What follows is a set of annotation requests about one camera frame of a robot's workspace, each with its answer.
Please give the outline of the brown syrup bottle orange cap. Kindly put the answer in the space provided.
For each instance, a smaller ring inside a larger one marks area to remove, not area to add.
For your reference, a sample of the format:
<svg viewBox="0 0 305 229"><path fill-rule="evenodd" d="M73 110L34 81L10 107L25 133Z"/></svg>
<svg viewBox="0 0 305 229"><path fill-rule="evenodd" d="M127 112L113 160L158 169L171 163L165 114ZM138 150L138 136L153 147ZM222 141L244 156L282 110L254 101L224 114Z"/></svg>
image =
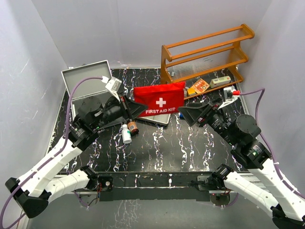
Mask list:
<svg viewBox="0 0 305 229"><path fill-rule="evenodd" d="M137 135L139 133L139 129L134 121L129 121L127 123L128 129L131 132L131 136Z"/></svg>

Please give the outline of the red first aid pouch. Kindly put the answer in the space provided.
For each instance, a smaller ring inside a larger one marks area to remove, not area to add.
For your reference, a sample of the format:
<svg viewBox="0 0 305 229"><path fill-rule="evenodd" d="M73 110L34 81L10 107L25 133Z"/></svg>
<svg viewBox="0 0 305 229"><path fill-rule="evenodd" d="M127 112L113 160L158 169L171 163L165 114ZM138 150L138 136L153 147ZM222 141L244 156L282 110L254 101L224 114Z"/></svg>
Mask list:
<svg viewBox="0 0 305 229"><path fill-rule="evenodd" d="M184 106L185 82L135 87L134 100L148 108L139 117L172 114Z"/></svg>

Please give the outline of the white medicine bottle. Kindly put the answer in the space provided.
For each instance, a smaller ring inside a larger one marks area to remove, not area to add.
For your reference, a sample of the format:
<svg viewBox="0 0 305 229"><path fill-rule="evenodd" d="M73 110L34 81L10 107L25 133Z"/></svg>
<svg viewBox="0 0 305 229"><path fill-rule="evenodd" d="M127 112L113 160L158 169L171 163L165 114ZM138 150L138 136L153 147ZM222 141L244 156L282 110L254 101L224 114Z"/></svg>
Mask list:
<svg viewBox="0 0 305 229"><path fill-rule="evenodd" d="M132 142L131 132L127 124L122 125L122 141L124 144L130 144Z"/></svg>

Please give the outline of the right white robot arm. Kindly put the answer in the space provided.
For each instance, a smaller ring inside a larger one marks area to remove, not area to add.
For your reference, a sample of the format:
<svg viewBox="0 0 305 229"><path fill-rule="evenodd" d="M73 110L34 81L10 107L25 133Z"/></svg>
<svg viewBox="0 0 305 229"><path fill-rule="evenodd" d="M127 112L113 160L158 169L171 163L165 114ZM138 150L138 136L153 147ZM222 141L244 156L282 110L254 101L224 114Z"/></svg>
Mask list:
<svg viewBox="0 0 305 229"><path fill-rule="evenodd" d="M305 199L288 187L273 162L271 152L257 140L261 133L254 117L242 114L231 120L222 111L222 100L195 103L178 108L189 126L209 125L233 149L236 161L260 180L265 189L241 177L229 166L220 165L209 177L217 189L230 189L256 204L272 218L279 229L305 227Z"/></svg>

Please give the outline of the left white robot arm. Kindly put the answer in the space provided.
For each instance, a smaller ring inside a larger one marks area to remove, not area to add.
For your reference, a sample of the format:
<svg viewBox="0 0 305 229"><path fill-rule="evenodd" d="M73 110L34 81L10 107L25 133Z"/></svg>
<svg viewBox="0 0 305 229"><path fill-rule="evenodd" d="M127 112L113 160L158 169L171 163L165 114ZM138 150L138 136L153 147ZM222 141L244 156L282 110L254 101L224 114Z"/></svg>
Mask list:
<svg viewBox="0 0 305 229"><path fill-rule="evenodd" d="M99 136L99 129L124 118L135 119L148 108L125 95L110 97L105 105L91 96L83 100L68 132L56 146L29 172L9 178L5 186L28 218L41 214L49 203L77 189L95 190L98 174L89 166L56 179L55 176L75 157L85 151Z"/></svg>

